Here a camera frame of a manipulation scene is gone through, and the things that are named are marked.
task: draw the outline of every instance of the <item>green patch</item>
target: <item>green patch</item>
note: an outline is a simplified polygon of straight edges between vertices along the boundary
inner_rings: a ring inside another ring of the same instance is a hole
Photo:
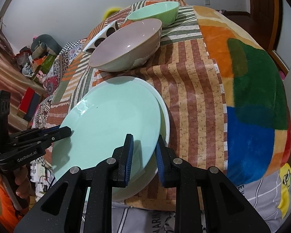
[[[286,95],[275,63],[266,51],[238,39],[227,40],[234,74],[235,114],[260,127],[288,128]]]
[[[83,92],[82,97],[84,97],[85,94],[87,94],[89,91],[89,86],[90,86],[91,76],[93,75],[93,71],[94,71],[94,68],[90,67],[89,71],[88,71],[87,78],[86,78],[85,88],[84,88],[84,92]]]
[[[52,101],[52,104],[59,104],[70,81],[65,80],[65,81],[61,81],[59,83],[59,86],[57,88],[56,94],[54,96],[54,99]]]

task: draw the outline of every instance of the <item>white bowl with black dots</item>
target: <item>white bowl with black dots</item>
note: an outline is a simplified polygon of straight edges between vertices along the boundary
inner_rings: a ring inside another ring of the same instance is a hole
[[[117,21],[113,21],[104,27],[90,42],[83,48],[83,52],[92,54],[94,50],[104,41],[107,37],[112,35],[119,29]]]

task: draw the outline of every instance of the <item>yellow cartoon character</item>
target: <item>yellow cartoon character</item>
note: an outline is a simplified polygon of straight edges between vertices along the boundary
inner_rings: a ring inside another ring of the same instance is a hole
[[[281,200],[278,208],[282,212],[282,218],[285,217],[290,203],[289,187],[291,184],[291,167],[286,163],[280,168],[280,179],[281,179]]]

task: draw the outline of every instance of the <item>bed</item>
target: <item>bed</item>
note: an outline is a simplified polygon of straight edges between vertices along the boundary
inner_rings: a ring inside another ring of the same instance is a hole
[[[143,67],[108,73],[88,66],[90,55],[81,49],[103,27],[114,20],[124,27],[131,11],[161,1],[181,6]],[[267,52],[213,9],[184,0],[141,1],[64,47],[48,74],[50,96],[38,107],[33,127],[61,124],[90,89],[121,75],[139,77],[162,95],[171,123],[169,147],[193,166],[217,166],[276,232],[291,213],[291,135],[283,83]],[[39,162],[51,170],[51,158],[52,147]],[[123,203],[174,211],[175,200],[175,190],[163,189],[155,176]]]

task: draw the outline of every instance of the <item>wooden door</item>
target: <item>wooden door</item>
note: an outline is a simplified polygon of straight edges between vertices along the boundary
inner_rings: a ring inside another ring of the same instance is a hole
[[[259,29],[257,41],[273,58],[277,66],[284,71],[283,63],[276,54],[283,20],[282,0],[250,0],[250,16]]]
[[[251,18],[262,27],[269,37],[274,22],[274,0],[250,0]]]

